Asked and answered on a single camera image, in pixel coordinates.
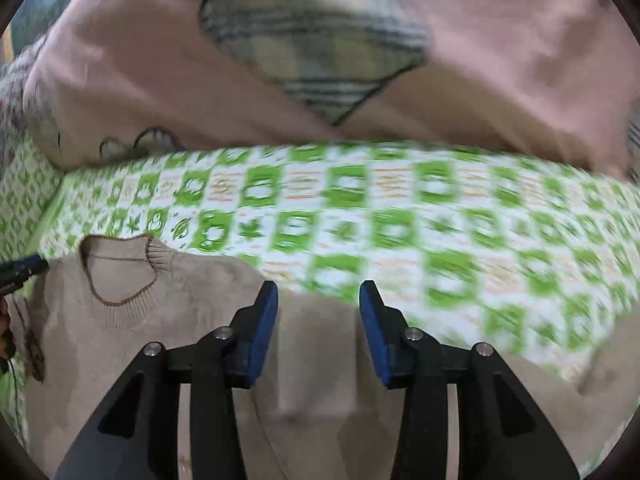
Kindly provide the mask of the person's hand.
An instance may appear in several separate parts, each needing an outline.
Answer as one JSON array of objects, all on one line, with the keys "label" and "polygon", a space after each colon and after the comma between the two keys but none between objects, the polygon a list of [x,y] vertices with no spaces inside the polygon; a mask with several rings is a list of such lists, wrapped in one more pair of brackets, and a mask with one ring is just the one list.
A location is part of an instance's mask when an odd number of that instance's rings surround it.
[{"label": "person's hand", "polygon": [[15,344],[11,333],[11,317],[8,304],[4,298],[0,299],[0,356],[2,360],[9,360],[14,356]]}]

